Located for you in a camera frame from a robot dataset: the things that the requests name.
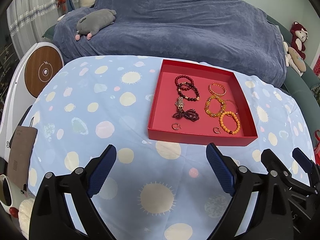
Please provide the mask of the red jewelry tray box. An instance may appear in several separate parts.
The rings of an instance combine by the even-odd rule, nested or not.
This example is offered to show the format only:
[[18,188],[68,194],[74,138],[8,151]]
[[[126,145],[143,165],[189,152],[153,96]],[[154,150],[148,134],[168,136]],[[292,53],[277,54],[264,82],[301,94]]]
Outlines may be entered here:
[[[199,120],[173,118],[178,101],[177,83],[189,82],[200,94],[199,100],[193,89],[183,91],[185,111],[194,109]],[[238,115],[226,110],[225,100],[233,100]],[[173,130],[179,123],[181,129]],[[221,133],[213,132],[219,127]],[[201,64],[163,60],[151,106],[148,137],[153,140],[184,144],[217,146],[247,146],[257,139],[257,130],[244,92],[233,72]]]

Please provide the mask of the white fluffy mug toy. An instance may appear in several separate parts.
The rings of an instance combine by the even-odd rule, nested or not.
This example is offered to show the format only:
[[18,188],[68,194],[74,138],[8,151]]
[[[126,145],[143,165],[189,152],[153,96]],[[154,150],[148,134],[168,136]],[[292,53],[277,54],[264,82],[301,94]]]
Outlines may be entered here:
[[1,174],[1,205],[6,213],[18,219],[22,235],[29,239],[31,213],[35,202],[29,190],[22,190]]

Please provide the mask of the thin gold bangle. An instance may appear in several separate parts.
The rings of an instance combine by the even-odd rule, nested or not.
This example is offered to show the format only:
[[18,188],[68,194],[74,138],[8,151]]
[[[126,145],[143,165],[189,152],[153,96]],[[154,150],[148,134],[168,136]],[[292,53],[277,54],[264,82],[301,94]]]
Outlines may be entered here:
[[238,110],[236,103],[233,100],[230,100],[230,99],[225,100],[225,105],[226,105],[227,111],[232,111],[236,115],[238,115],[239,110]]

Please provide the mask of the green sofa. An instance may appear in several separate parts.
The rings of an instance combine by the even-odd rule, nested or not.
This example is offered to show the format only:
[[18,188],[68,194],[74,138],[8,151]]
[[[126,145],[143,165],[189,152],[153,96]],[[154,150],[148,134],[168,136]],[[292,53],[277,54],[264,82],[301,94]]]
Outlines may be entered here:
[[293,68],[287,71],[286,79],[281,88],[288,92],[298,103],[308,128],[319,129],[319,105],[312,92],[319,87],[319,80],[311,68],[306,65],[306,72],[298,77]]

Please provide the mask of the brown leather pouch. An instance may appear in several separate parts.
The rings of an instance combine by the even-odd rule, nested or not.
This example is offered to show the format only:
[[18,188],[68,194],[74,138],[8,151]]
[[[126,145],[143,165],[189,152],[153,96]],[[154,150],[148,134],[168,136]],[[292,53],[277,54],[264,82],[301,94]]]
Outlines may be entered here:
[[7,176],[20,190],[27,189],[30,158],[36,136],[36,128],[17,126],[12,138]]

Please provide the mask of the beige spotted plush toy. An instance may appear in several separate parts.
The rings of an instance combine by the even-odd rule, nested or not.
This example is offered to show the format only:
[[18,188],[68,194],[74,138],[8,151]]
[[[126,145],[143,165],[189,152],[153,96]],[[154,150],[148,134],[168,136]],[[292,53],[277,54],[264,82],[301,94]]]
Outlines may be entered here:
[[299,76],[302,76],[306,72],[305,62],[294,48],[289,47],[287,42],[284,41],[283,46],[285,50],[286,65],[295,70]]

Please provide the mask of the planet-print blue tablecloth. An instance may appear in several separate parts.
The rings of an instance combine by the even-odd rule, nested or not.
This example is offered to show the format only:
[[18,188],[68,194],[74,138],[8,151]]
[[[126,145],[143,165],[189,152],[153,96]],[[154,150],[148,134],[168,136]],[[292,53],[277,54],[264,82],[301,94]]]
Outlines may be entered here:
[[[66,64],[36,99],[23,125],[37,129],[28,188],[44,175],[70,174],[112,144],[118,156],[92,200],[117,239],[207,239],[231,197],[224,193],[206,146],[148,138],[147,124],[163,59],[91,56]],[[315,160],[296,101],[256,76],[233,72],[246,97],[258,138],[246,147],[219,147],[237,165],[265,173],[270,148],[295,179],[308,176],[292,157],[300,148]]]

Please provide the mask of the red monkey plush toy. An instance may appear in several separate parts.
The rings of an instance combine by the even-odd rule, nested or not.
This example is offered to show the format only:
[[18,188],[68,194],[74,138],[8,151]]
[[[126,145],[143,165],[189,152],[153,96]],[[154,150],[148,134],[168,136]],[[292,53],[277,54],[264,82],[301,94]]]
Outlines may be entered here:
[[303,60],[305,60],[306,55],[304,51],[306,50],[306,47],[304,43],[308,39],[308,31],[299,22],[295,21],[292,24],[290,33],[292,34],[291,47],[297,51]]

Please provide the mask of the white wood-top round appliance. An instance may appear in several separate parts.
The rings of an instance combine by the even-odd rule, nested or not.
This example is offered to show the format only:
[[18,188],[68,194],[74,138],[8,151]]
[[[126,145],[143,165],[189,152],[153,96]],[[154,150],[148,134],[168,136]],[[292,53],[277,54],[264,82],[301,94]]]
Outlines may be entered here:
[[63,66],[61,52],[50,42],[34,44],[20,60],[8,88],[1,118],[1,158],[5,161],[9,160],[10,141],[16,127]]

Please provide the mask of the blue velvet blanket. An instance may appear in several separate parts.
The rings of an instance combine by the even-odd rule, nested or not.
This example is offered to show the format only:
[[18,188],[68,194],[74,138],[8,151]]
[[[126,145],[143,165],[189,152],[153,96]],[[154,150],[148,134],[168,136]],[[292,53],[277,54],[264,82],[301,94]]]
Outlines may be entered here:
[[[80,18],[116,11],[114,24],[75,39]],[[206,62],[280,87],[287,66],[279,28],[243,0],[95,0],[68,13],[54,30],[65,62],[83,56],[139,55]]]

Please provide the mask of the grey plush mouse toy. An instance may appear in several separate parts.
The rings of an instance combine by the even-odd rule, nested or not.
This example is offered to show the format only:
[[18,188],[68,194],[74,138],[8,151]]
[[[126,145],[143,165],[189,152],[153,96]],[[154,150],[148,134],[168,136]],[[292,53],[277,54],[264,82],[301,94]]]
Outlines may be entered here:
[[76,24],[75,40],[79,41],[85,35],[90,40],[101,29],[114,24],[116,11],[111,9],[100,9],[81,18]]

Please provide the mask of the white sheer curtain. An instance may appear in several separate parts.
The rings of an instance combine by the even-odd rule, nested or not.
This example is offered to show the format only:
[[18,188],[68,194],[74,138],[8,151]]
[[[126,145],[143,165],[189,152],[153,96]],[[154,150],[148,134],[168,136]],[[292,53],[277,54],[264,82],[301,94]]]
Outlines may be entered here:
[[[79,0],[69,0],[68,11],[78,7]],[[21,59],[35,43],[48,41],[43,34],[67,12],[57,7],[57,0],[13,0],[7,22],[17,57]]]

